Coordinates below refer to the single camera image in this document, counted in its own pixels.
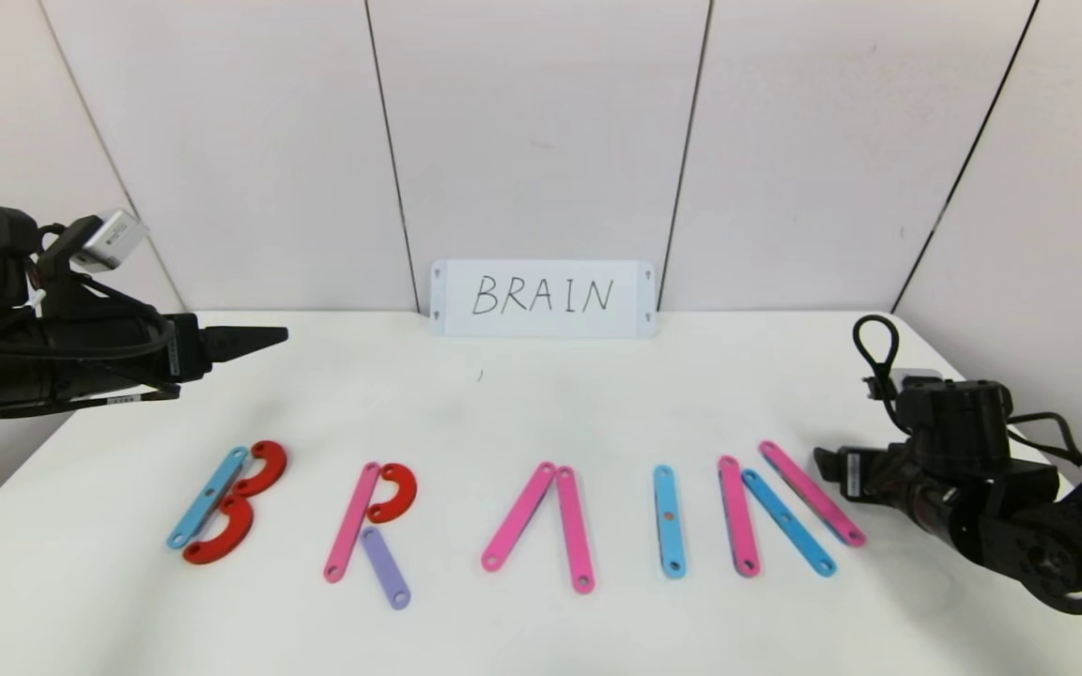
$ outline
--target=red curved piece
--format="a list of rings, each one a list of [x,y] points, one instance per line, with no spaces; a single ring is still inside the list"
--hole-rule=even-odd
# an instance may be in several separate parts
[[[189,564],[201,566],[222,559],[228,552],[237,548],[237,544],[245,540],[245,535],[253,527],[253,506],[240,495],[224,498],[223,503],[220,503],[220,511],[228,517],[228,525],[224,527],[223,533],[204,542],[192,543],[183,549],[182,558]]]
[[[232,492],[243,498],[252,498],[273,487],[274,481],[287,472],[287,449],[283,449],[278,441],[258,441],[250,451],[253,458],[266,461],[266,465],[250,478],[233,483]]]
[[[417,501],[417,476],[407,466],[394,462],[387,463],[382,466],[380,476],[391,480],[391,482],[398,483],[399,492],[395,493],[395,496],[391,498],[390,501],[370,505],[370,508],[366,509],[366,517],[373,523],[394,521],[403,516],[405,511],[408,511],[411,503]]]

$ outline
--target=white table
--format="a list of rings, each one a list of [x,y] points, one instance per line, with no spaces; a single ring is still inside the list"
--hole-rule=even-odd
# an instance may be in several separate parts
[[[803,465],[816,445],[897,439],[865,398],[856,317],[664,314],[649,342],[536,342],[433,337],[411,314],[202,313],[291,341],[179,402],[79,412],[1,489],[0,673],[1082,673],[1082,617],[897,511],[842,503],[869,536],[843,547],[760,461],[764,438]],[[900,326],[899,364],[958,377]],[[164,538],[224,453],[263,438],[291,466],[254,498],[252,533],[184,564]],[[734,572],[722,453],[763,472],[836,576],[816,576],[752,500],[764,571]],[[372,459],[420,479],[382,528],[412,589],[399,612],[359,547],[338,585],[321,574]],[[580,473],[589,596],[568,581],[554,494],[501,572],[478,566],[542,459]],[[681,581],[659,569],[658,463],[678,475]]]

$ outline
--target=purple plastic bar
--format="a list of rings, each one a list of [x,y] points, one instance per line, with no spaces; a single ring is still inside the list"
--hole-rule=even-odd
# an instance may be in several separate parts
[[[833,534],[836,535],[837,540],[842,540],[842,544],[849,544],[850,547],[860,547],[867,544],[867,535],[863,534],[850,518],[847,517],[839,508],[836,503],[831,501],[824,491],[821,491],[820,487],[817,487],[815,480],[804,474],[800,466],[795,465],[787,453],[782,452],[779,445],[774,441],[763,441],[758,445],[758,450],[763,453],[763,458],[767,459],[774,470],[782,476],[782,480],[787,481],[787,485],[800,496],[800,500],[804,501],[804,504],[808,505],[808,508],[816,513],[816,516],[824,521],[826,526],[829,526],[829,530],[833,530]]]
[[[379,585],[382,585],[382,593],[391,601],[391,608],[407,608],[411,602],[411,591],[408,589],[408,583],[404,582],[399,566],[395,565],[395,557],[391,556],[386,540],[382,539],[378,528],[370,526],[361,531],[361,546],[366,548],[366,556],[373,565],[373,573],[378,574]]]

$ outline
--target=white wall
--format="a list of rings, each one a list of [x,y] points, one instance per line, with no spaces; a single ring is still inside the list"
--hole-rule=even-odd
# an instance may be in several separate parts
[[[365,4],[44,0],[192,309],[414,309]]]
[[[662,309],[890,309],[1031,0],[722,0]]]
[[[421,305],[447,257],[661,268],[708,0],[372,0]]]
[[[42,224],[128,207],[34,1],[0,0],[0,206]],[[163,312],[181,307],[148,244],[98,278]],[[0,487],[65,417],[0,421]]]
[[[1082,446],[1082,0],[1039,4],[897,314]]]

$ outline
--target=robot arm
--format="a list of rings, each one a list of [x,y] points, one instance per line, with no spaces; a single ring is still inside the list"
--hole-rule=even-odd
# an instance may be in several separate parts
[[[43,248],[43,235],[57,239]],[[41,228],[0,207],[0,419],[174,399],[214,363],[287,341],[280,327],[199,329],[69,266],[119,267],[143,238],[120,210]],[[150,390],[100,397],[137,385]]]
[[[893,333],[893,350],[875,362],[858,331],[867,322]],[[1082,482],[1064,500],[1057,469],[1013,459],[1013,423],[1053,419],[1068,448],[1034,446],[1082,465],[1064,419],[1013,416],[1008,389],[991,381],[893,377],[898,335],[884,317],[862,317],[855,342],[874,376],[867,380],[897,427],[909,434],[887,449],[816,449],[817,469],[847,501],[893,506],[972,564],[1020,582],[1050,607],[1082,615]]]

